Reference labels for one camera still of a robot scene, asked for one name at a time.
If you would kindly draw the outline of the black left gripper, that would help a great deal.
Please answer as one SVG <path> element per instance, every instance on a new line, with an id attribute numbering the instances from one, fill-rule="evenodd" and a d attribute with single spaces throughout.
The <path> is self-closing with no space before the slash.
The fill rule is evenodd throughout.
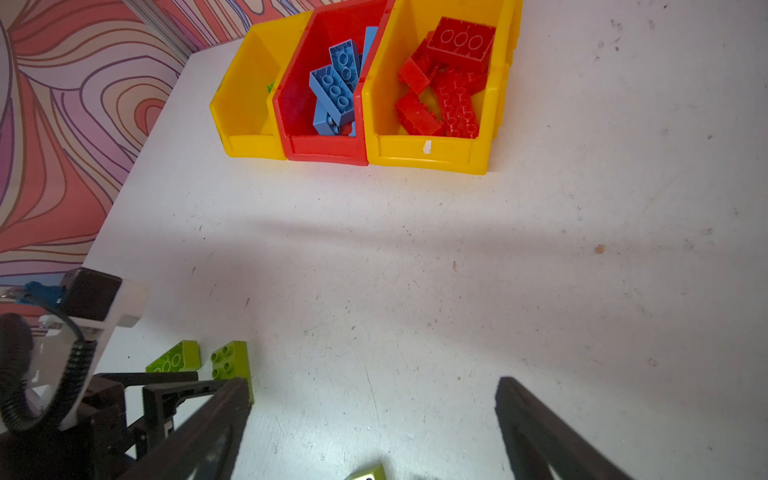
<path id="1" fill-rule="evenodd" d="M 194 372 L 98 374 L 65 431 L 20 438 L 1 436 L 4 479 L 123 479 L 149 451 L 149 442 L 179 429 L 209 399 L 188 398 L 159 412 L 145 404 L 145 387 L 201 381 Z"/>

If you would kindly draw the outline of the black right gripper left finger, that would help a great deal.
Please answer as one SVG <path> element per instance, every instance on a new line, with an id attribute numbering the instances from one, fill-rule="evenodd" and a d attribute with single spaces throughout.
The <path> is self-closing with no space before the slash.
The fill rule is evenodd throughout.
<path id="1" fill-rule="evenodd" d="M 194 381 L 148 385 L 145 404 L 159 412 L 172 402 L 209 399 L 179 429 L 155 443 L 123 479 L 230 479 L 251 410 L 247 381 Z"/>

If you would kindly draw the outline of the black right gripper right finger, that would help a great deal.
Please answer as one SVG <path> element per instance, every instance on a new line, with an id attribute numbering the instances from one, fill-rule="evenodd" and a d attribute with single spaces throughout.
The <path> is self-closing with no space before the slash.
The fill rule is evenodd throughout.
<path id="1" fill-rule="evenodd" d="M 630 479 L 518 380 L 502 377 L 495 400 L 516 479 Z"/>

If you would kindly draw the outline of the green lego brick large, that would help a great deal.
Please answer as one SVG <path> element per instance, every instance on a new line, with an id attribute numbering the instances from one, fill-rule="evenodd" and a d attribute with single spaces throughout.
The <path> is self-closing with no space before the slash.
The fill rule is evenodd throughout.
<path id="1" fill-rule="evenodd" d="M 386 480 L 384 465 L 381 463 L 367 466 L 351 473 L 345 480 Z"/>

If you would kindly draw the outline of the blue lego brick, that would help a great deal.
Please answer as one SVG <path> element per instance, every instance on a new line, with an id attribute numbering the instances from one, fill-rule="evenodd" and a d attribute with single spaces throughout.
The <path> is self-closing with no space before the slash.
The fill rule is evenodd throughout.
<path id="1" fill-rule="evenodd" d="M 313 126 L 316 133 L 321 136 L 337 136 L 341 132 L 340 127 L 335 123 L 319 100 L 316 101 Z"/>
<path id="2" fill-rule="evenodd" d="M 347 87 L 354 92 L 360 78 L 362 57 L 357 44 L 349 39 L 329 48 L 331 64 Z"/>
<path id="3" fill-rule="evenodd" d="M 309 86 L 337 125 L 354 120 L 354 97 L 332 65 L 312 70 Z"/>
<path id="4" fill-rule="evenodd" d="M 365 29 L 365 36 L 364 36 L 364 44 L 363 44 L 363 50 L 362 54 L 360 56 L 361 59 L 361 67 L 364 67 L 369 55 L 369 52 L 373 46 L 375 37 L 378 33 L 378 27 L 377 26 L 369 26 Z"/>

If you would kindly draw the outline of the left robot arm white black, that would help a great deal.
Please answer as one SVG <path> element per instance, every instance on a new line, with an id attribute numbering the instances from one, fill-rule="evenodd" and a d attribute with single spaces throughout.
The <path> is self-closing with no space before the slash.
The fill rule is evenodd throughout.
<path id="1" fill-rule="evenodd" d="M 1 316 L 1 475 L 5 479 L 228 479 L 250 410 L 241 378 L 202 380 L 183 340 L 141 372 L 95 367 L 147 292 L 79 267 L 56 286 L 5 287 Z M 41 310 L 29 320 L 21 309 Z"/>

